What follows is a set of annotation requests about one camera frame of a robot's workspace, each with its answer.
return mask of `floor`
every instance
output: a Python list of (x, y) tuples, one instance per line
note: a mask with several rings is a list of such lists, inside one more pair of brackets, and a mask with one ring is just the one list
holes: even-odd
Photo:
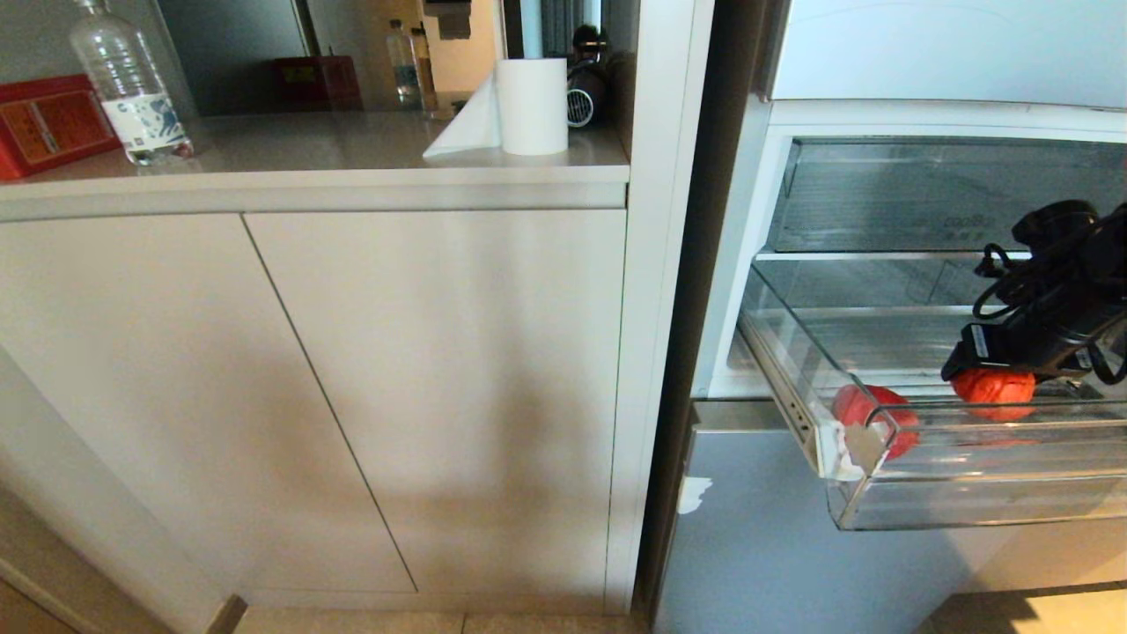
[[(635, 619), (598, 616), (247, 610), (236, 634), (645, 634)], [(1127, 634), (1127, 582), (1083, 591), (957, 595), (915, 634)]]
[(645, 634), (629, 617), (379, 613), (251, 606), (236, 634)]

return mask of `bottle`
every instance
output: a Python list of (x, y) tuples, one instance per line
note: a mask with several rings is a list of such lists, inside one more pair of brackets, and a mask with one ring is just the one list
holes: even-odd
[(113, 15), (106, 0), (74, 0), (86, 16), (71, 29), (71, 47), (101, 108), (136, 164), (190, 158), (192, 141), (135, 26)]
[(431, 72), (431, 47), (426, 44), (426, 29), (411, 29), (411, 52), (415, 68), (419, 73), (419, 91), (423, 93), (423, 109), (432, 116), (438, 111), (438, 93), (434, 90), (434, 73)]
[(391, 70), (396, 73), (396, 96), (399, 105), (405, 108), (418, 108), (421, 105), (419, 98), (419, 78), (415, 68), (415, 57), (411, 55), (411, 38), (403, 33), (401, 20), (391, 20), (391, 32), (388, 34), (388, 57), (391, 60)]

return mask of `refrigerator drawer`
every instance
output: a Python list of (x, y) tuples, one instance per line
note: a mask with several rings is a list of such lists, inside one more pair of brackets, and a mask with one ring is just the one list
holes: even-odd
[[(827, 481), (834, 521), (904, 529), (1127, 517), (1124, 384), (1055, 379), (1029, 403), (970, 405), (940, 378), (987, 283), (973, 265), (957, 253), (752, 265), (738, 329)], [(906, 403), (882, 404), (876, 389)]]

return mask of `white cabinet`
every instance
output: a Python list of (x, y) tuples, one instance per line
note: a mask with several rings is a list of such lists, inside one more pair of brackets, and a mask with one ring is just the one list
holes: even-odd
[(225, 588), (414, 590), (237, 214), (2, 224), (0, 288), (0, 343)]
[(419, 591), (601, 608), (625, 209), (247, 222)]
[(1124, 0), (792, 0), (772, 99), (1127, 107)]

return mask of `red tomato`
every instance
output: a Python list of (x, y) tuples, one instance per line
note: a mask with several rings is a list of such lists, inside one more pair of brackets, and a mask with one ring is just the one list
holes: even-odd
[[(905, 405), (908, 402), (888, 389), (870, 385), (864, 387), (877, 400), (877, 403), (881, 405)], [(855, 385), (848, 385), (841, 389), (837, 391), (837, 396), (834, 398), (834, 417), (843, 426), (863, 426), (869, 420), (869, 416), (872, 414), (873, 410), (876, 410), (876, 407), (866, 396), (864, 392)], [(888, 414), (900, 427), (900, 432), (896, 435), (896, 440), (888, 448), (887, 459), (895, 461), (906, 454), (908, 449), (920, 444), (920, 435), (905, 431), (906, 428), (919, 426), (920, 419), (915, 416), (915, 412), (909, 410), (888, 410)]]
[[(955, 394), (967, 403), (1028, 403), (1033, 400), (1037, 379), (1029, 373), (969, 368), (951, 379)], [(1033, 408), (991, 408), (967, 410), (992, 421), (1017, 421), (1033, 413)]]

